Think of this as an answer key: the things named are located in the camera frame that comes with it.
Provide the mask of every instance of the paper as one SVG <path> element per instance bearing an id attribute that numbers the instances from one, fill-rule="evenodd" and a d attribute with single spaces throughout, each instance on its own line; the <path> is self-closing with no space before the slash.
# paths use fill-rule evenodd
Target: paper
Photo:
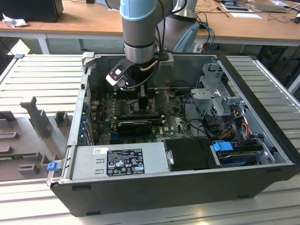
<path id="1" fill-rule="evenodd" d="M 230 13 L 230 14 L 236 18 L 262 19 L 258 14 L 250 14 L 250 13 Z"/>
<path id="2" fill-rule="evenodd" d="M 289 7 L 288 4 L 286 4 L 286 3 L 282 2 L 282 1 L 270 0 L 270 2 L 274 3 L 277 6 L 288 6 Z"/>
<path id="3" fill-rule="evenodd" d="M 24 19 L 13 19 L 13 18 L 9 18 L 7 16 L 3 15 L 3 20 L 2 22 L 4 22 L 8 27 L 21 27 L 21 26 L 26 26 L 28 25 L 28 23 L 26 23 L 26 21 Z"/>

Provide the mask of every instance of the black plastic cover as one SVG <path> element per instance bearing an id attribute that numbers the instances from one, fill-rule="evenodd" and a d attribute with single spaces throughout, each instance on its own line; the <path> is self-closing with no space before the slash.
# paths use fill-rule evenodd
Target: black plastic cover
<path id="1" fill-rule="evenodd" d="M 184 171 L 216 168 L 209 143 L 204 138 L 164 140 L 165 149 L 172 152 L 174 159 L 174 165 L 169 166 L 169 169 Z"/>

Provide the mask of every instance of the warning label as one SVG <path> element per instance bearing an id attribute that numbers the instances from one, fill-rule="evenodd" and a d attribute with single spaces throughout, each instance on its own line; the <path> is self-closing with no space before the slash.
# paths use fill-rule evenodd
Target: warning label
<path id="1" fill-rule="evenodd" d="M 108 176 L 145 173 L 142 149 L 107 151 Z"/>

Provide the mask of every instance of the desk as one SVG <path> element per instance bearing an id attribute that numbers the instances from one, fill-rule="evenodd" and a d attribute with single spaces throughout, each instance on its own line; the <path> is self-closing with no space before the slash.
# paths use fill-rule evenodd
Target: desk
<path id="1" fill-rule="evenodd" d="M 212 10 L 206 15 L 209 26 L 216 34 L 214 43 L 284 46 L 298 46 L 300 44 L 300 24 L 296 24 L 293 21 L 282 23 L 275 19 L 268 21 L 269 13 L 267 12 L 257 13 L 262 19 L 234 18 L 230 13 L 227 13 L 230 17 L 227 18 L 225 14 L 216 10 L 216 7 L 220 7 L 221 4 L 211 1 L 211 7 L 201 6 L 197 7 L 197 9 L 203 12 Z M 265 3 L 266 0 L 256 0 L 255 2 Z M 293 2 L 288 1 L 287 4 L 294 5 Z M 282 16 L 291 18 L 296 15 L 297 12 L 295 10 L 291 10 L 289 13 L 271 13 L 271 16 L 279 20 L 283 20 Z M 205 21 L 204 14 L 199 14 L 199 17 L 202 21 Z M 197 38 L 205 40 L 207 31 L 199 31 Z"/>
<path id="2" fill-rule="evenodd" d="M 219 12 L 215 10 L 219 2 L 211 0 L 211 6 L 197 7 L 201 11 Z M 209 4 L 209 0 L 198 0 L 198 5 Z M 108 11 L 97 3 L 86 4 L 85 1 L 72 2 L 63 0 L 64 12 L 57 23 L 30 22 L 28 27 L 9 28 L 0 25 L 0 36 L 37 38 L 42 52 L 51 53 L 48 38 L 73 39 L 109 39 L 122 40 L 123 30 L 119 12 Z M 269 13 L 259 13 L 262 19 L 234 18 L 228 14 L 207 13 L 210 27 L 216 36 L 214 43 L 240 45 L 283 45 L 298 46 L 300 43 L 300 24 L 294 22 L 280 23 L 267 21 Z M 292 17 L 295 11 L 288 14 L 272 13 L 276 18 L 286 15 Z M 206 30 L 200 30 L 197 40 L 203 42 L 207 38 Z"/>

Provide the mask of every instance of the blue latch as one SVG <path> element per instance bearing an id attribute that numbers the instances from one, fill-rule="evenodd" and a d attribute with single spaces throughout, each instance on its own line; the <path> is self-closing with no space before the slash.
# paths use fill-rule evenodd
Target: blue latch
<path id="1" fill-rule="evenodd" d="M 47 171 L 59 171 L 60 163 L 48 163 Z"/>
<path id="2" fill-rule="evenodd" d="M 215 151 L 233 151 L 230 142 L 217 142 L 213 144 Z"/>

